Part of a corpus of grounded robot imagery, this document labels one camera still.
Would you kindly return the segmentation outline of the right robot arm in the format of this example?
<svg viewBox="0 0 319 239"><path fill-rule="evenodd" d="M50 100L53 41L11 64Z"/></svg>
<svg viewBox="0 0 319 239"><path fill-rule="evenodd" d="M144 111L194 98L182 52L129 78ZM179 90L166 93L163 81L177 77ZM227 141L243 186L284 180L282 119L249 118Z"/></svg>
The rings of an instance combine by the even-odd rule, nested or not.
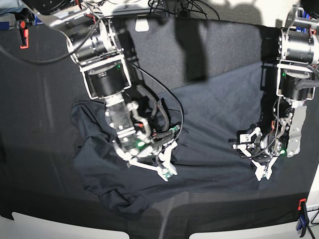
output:
<svg viewBox="0 0 319 239"><path fill-rule="evenodd" d="M124 50L112 21L94 12L86 1L77 1L76 12L59 13L66 0L27 0L27 7L51 29L66 37L67 50L78 65L91 99L105 103L105 120L116 132L113 142L124 159L158 156L176 144L180 126L165 124L162 132L142 117L135 101L126 102L125 90L132 86Z"/></svg>

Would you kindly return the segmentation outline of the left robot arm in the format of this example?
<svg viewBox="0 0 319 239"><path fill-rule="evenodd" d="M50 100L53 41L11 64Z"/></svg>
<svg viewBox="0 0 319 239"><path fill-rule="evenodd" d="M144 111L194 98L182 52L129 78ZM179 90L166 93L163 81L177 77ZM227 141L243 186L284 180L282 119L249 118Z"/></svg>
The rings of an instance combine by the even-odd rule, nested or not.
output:
<svg viewBox="0 0 319 239"><path fill-rule="evenodd" d="M305 102L319 86L319 2L301 0L289 11L279 35L276 95L272 130L258 128L244 143L249 159L293 157L300 152Z"/></svg>

